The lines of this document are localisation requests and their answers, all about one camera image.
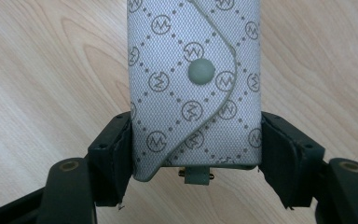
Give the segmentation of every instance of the black plastic bracket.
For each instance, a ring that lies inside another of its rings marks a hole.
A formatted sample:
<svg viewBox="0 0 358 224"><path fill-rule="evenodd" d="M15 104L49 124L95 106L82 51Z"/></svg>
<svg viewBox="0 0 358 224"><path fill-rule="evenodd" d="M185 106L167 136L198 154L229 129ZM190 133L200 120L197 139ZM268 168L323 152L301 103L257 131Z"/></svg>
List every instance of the black plastic bracket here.
<svg viewBox="0 0 358 224"><path fill-rule="evenodd" d="M0 224L34 224L42 201L43 190L39 189L0 207Z"/></svg>
<svg viewBox="0 0 358 224"><path fill-rule="evenodd" d="M263 112L260 170L284 207L309 207L324 148L285 119Z"/></svg>
<svg viewBox="0 0 358 224"><path fill-rule="evenodd" d="M36 224L52 223L97 223L85 159L68 159L51 167Z"/></svg>
<svg viewBox="0 0 358 224"><path fill-rule="evenodd" d="M92 191L97 206L122 203L132 175L131 113L115 116L89 146Z"/></svg>
<svg viewBox="0 0 358 224"><path fill-rule="evenodd" d="M332 159L319 173L318 224L358 224L358 162Z"/></svg>

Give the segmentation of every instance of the wood grain surface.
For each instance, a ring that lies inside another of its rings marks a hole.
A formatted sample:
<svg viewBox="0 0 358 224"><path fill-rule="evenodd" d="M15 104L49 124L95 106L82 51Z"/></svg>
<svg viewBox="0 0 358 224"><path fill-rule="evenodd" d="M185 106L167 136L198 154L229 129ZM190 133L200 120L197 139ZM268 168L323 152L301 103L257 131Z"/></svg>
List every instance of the wood grain surface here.
<svg viewBox="0 0 358 224"><path fill-rule="evenodd" d="M0 205L44 186L128 111L125 0L0 0ZM358 161L358 1L262 1L262 104ZM209 187L176 169L130 182L100 223L315 223L285 210L257 170L215 170Z"/></svg>

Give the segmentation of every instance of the printed logo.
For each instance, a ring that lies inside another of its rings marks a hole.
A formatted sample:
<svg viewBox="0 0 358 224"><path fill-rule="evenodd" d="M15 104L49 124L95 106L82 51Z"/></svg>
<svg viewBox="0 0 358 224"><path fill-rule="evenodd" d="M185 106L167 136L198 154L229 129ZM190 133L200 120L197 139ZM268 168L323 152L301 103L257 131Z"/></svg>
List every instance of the printed logo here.
<svg viewBox="0 0 358 224"><path fill-rule="evenodd" d="M156 131L147 136L147 147L152 152L160 152L167 146L167 136L165 133Z"/></svg>
<svg viewBox="0 0 358 224"><path fill-rule="evenodd" d="M253 40L256 40L258 38L258 26L255 24L254 21L249 21L248 23L246 23L245 31L249 38Z"/></svg>
<svg viewBox="0 0 358 224"><path fill-rule="evenodd" d="M219 117L221 119L234 119L235 115L237 115L237 106L234 102L227 100L219 111Z"/></svg>
<svg viewBox="0 0 358 224"><path fill-rule="evenodd" d="M152 91L165 91L170 85L170 78L163 72L153 73L148 83Z"/></svg>
<svg viewBox="0 0 358 224"><path fill-rule="evenodd" d="M234 87L235 77L232 72L222 72L217 75L215 84L220 91L231 91Z"/></svg>
<svg viewBox="0 0 358 224"><path fill-rule="evenodd" d="M156 35L165 35L171 30L171 19L166 15L157 16L152 21L152 31Z"/></svg>
<svg viewBox="0 0 358 224"><path fill-rule="evenodd" d="M131 102L131 120L136 118L136 105Z"/></svg>
<svg viewBox="0 0 358 224"><path fill-rule="evenodd" d="M132 47L129 53L129 65L134 66L139 60L140 52L136 47Z"/></svg>
<svg viewBox="0 0 358 224"><path fill-rule="evenodd" d="M220 10L230 10L234 7L234 0L215 0L217 8Z"/></svg>
<svg viewBox="0 0 358 224"><path fill-rule="evenodd" d="M261 147L261 130L253 129L249 133L248 141L252 147Z"/></svg>
<svg viewBox="0 0 358 224"><path fill-rule="evenodd" d="M202 105L197 101L189 101L182 107L182 116L187 121L197 121L203 113Z"/></svg>
<svg viewBox="0 0 358 224"><path fill-rule="evenodd" d="M204 140L205 139L204 139L202 132L197 131L197 132L191 134L191 136L186 139L185 144L190 149L197 149L197 148L202 147Z"/></svg>
<svg viewBox="0 0 358 224"><path fill-rule="evenodd" d="M248 76L248 87L251 91L260 91L260 75L253 73Z"/></svg>
<svg viewBox="0 0 358 224"><path fill-rule="evenodd" d="M203 57L204 48L200 43L191 42L185 46L183 52L185 53L185 59L192 63Z"/></svg>
<svg viewBox="0 0 358 224"><path fill-rule="evenodd" d="M129 0L128 8L130 12L136 12L141 7L143 0Z"/></svg>

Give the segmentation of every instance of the screw hole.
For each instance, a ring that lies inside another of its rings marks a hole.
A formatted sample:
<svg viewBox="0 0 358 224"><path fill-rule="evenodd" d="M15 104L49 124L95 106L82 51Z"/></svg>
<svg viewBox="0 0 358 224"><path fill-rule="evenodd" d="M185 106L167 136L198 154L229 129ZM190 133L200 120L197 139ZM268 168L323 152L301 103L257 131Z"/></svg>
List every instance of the screw hole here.
<svg viewBox="0 0 358 224"><path fill-rule="evenodd" d="M349 162L349 161L342 161L339 163L339 165L345 170L358 173L358 164L356 163Z"/></svg>
<svg viewBox="0 0 358 224"><path fill-rule="evenodd" d="M77 161L68 161L63 164L61 164L60 169L64 172L73 171L79 166L79 163Z"/></svg>

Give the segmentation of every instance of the light wooden surface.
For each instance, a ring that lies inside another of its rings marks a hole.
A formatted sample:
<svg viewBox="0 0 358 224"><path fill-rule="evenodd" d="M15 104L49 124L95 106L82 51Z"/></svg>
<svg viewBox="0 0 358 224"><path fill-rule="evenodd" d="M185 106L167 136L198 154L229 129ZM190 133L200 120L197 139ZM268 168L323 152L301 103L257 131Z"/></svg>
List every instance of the light wooden surface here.
<svg viewBox="0 0 358 224"><path fill-rule="evenodd" d="M263 109L358 161L358 1L262 1ZM44 186L128 111L125 0L0 0L0 204ZM126 208L100 223L314 223L283 209L257 171L214 171L210 187L175 169L131 180Z"/></svg>

